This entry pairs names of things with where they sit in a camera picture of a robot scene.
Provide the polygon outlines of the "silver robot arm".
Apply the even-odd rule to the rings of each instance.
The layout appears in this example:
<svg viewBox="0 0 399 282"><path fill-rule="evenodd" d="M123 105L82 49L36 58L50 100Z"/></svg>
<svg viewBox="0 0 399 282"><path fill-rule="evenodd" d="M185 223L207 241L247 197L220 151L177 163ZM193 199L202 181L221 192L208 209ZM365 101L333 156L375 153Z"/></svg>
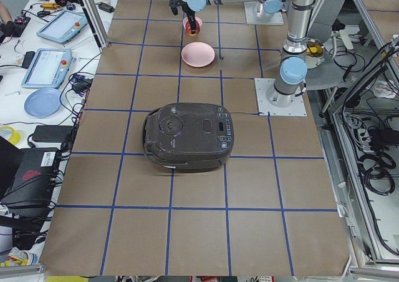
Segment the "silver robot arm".
<svg viewBox="0 0 399 282"><path fill-rule="evenodd" d="M253 13L256 17L270 16L282 9L285 2L290 4L288 15L287 37L282 45L282 57L279 77L266 92L268 102L276 107L288 107L296 96L298 86L307 75L305 52L307 35L312 11L316 0L170 0L169 7L173 14L182 10L188 20L188 32L196 35L199 25L196 12L208 5L225 5L230 3L253 2Z"/></svg>

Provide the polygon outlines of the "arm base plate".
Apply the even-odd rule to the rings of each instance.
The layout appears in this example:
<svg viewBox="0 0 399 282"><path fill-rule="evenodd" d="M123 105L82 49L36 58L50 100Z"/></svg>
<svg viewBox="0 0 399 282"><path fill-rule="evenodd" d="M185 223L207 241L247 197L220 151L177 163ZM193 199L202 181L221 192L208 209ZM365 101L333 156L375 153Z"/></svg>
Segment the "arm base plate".
<svg viewBox="0 0 399 282"><path fill-rule="evenodd" d="M274 88L274 81L271 78L254 79L258 113L263 116L306 117L300 87L292 95L282 95Z"/></svg>
<svg viewBox="0 0 399 282"><path fill-rule="evenodd" d="M284 4L280 0L254 1L244 3L246 23L255 25L282 26L284 20L281 10Z"/></svg>

